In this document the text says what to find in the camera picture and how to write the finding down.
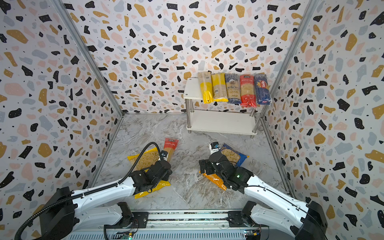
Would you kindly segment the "red spaghetti pack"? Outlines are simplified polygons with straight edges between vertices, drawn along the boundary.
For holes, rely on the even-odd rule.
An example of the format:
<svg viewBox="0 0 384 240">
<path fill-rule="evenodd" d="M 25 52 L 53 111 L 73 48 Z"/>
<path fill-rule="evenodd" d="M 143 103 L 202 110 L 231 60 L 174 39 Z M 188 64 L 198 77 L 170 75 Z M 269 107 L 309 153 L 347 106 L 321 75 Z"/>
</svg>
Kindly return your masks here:
<svg viewBox="0 0 384 240">
<path fill-rule="evenodd" d="M 241 105 L 245 108 L 256 108 L 255 80 L 251 75 L 240 76 Z"/>
<path fill-rule="evenodd" d="M 178 143 L 179 143 L 178 139 L 165 138 L 165 144 L 164 144 L 163 150 L 165 150 L 169 153 L 168 160 L 167 160 L 168 162 L 171 161 L 171 159 L 174 155 L 174 152 L 178 146 Z"/>
</svg>

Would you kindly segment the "yellow spaghetti pack barcode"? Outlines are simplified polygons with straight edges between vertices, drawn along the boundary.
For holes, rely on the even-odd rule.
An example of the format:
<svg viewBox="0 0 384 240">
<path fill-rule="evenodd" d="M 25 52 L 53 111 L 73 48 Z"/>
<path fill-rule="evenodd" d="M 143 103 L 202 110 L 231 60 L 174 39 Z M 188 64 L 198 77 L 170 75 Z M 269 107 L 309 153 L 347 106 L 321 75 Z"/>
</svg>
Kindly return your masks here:
<svg viewBox="0 0 384 240">
<path fill-rule="evenodd" d="M 210 72 L 198 73 L 198 81 L 203 96 L 204 104 L 211 104 L 214 102 L 213 99 L 213 86 Z"/>
</svg>

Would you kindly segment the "blue Barilla spaghetti pack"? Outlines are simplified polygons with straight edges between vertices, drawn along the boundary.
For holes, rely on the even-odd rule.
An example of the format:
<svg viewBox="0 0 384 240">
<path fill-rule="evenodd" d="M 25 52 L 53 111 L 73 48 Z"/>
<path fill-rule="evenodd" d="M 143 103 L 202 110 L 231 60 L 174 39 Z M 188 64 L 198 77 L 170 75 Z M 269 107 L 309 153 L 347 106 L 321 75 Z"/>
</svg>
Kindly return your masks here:
<svg viewBox="0 0 384 240">
<path fill-rule="evenodd" d="M 257 104 L 270 105 L 272 100 L 267 76 L 265 74 L 255 74 L 254 80 Z"/>
</svg>

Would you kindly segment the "yellow spaghetti pack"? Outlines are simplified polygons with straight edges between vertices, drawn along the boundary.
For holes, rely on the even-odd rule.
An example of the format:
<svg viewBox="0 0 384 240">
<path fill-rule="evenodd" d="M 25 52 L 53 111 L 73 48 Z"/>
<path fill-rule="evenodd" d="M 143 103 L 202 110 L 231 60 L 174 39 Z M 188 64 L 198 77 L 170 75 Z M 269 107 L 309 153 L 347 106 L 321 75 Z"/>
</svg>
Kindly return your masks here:
<svg viewBox="0 0 384 240">
<path fill-rule="evenodd" d="M 229 101 L 227 95 L 227 87 L 225 74 L 213 74 L 212 75 L 212 85 L 213 85 L 213 99 L 215 102 L 225 102 Z"/>
</svg>

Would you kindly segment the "yellow pasta bag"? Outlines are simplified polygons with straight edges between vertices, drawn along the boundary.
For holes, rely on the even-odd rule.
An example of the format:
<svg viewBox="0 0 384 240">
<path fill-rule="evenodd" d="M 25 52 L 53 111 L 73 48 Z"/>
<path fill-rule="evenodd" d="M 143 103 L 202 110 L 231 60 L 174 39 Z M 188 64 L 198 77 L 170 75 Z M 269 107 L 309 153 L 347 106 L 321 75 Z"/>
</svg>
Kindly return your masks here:
<svg viewBox="0 0 384 240">
<path fill-rule="evenodd" d="M 160 157 L 159 157 L 157 148 L 152 148 L 150 150 L 147 150 L 144 152 L 143 156 L 140 158 L 134 171 L 144 170 L 145 172 L 147 172 L 149 170 L 149 167 L 151 165 L 154 165 L 156 163 L 156 161 L 158 161 L 159 159 L 160 159 Z M 162 188 L 168 187 L 168 186 L 171 186 L 171 184 L 168 181 L 161 180 L 157 184 L 157 186 L 155 188 L 153 188 L 151 191 L 145 191 L 142 193 L 135 194 L 134 197 L 135 197 L 135 199 L 139 199 L 139 198 L 142 198 L 142 197 L 145 197 L 145 196 L 151 194 L 152 192 L 161 190 Z"/>
</svg>

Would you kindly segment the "blue orange orecchiette bag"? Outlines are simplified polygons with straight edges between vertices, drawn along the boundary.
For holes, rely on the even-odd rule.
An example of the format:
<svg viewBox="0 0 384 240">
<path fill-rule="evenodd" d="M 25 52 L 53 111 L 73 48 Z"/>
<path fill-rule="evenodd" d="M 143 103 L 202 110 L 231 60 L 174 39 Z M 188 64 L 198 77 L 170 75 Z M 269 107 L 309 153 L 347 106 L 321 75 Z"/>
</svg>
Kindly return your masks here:
<svg viewBox="0 0 384 240">
<path fill-rule="evenodd" d="M 235 149 L 233 149 L 228 144 L 223 144 L 220 147 L 220 151 L 227 159 L 235 166 L 241 166 L 243 162 L 248 158 L 247 155 L 244 155 Z M 199 160 L 200 174 L 209 179 L 212 183 L 216 184 L 219 188 L 226 191 L 227 187 L 224 185 L 224 181 L 215 173 L 214 169 L 208 166 L 207 160 Z"/>
</svg>

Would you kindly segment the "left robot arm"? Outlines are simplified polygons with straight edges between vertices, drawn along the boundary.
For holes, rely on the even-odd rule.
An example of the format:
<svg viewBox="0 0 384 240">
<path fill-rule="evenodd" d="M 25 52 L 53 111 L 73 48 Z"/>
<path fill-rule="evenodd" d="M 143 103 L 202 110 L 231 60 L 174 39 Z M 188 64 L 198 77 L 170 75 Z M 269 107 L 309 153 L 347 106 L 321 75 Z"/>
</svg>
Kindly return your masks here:
<svg viewBox="0 0 384 240">
<path fill-rule="evenodd" d="M 61 240 L 81 228 L 103 226 L 104 230 L 125 227 L 142 228 L 127 203 L 117 203 L 112 210 L 97 211 L 105 203 L 153 190 L 160 181 L 168 180 L 171 165 L 165 160 L 150 167 L 130 171 L 122 179 L 99 187 L 70 191 L 57 190 L 39 216 L 43 240 Z"/>
</svg>

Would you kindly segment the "dark blue clear spaghetti pack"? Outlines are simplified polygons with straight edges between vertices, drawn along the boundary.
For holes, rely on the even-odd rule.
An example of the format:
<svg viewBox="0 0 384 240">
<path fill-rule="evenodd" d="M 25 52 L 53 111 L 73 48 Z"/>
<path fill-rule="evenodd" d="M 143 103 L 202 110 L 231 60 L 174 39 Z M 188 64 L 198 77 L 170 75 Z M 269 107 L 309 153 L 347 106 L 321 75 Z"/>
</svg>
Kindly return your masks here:
<svg viewBox="0 0 384 240">
<path fill-rule="evenodd" d="M 229 100 L 228 103 L 240 105 L 242 101 L 239 76 L 236 74 L 225 74 L 225 81 Z"/>
</svg>

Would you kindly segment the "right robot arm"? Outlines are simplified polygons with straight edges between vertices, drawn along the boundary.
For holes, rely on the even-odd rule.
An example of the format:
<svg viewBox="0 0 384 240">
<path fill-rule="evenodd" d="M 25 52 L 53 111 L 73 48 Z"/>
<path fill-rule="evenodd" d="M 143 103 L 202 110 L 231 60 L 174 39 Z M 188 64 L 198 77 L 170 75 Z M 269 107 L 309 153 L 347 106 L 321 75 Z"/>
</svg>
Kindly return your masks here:
<svg viewBox="0 0 384 240">
<path fill-rule="evenodd" d="M 266 225 L 296 240 L 325 240 L 328 222 L 323 207 L 312 201 L 299 201 L 268 185 L 251 171 L 233 165 L 221 152 L 200 160 L 202 174 L 215 174 L 231 190 L 263 202 L 264 208 L 249 201 L 242 210 L 243 223 Z"/>
</svg>

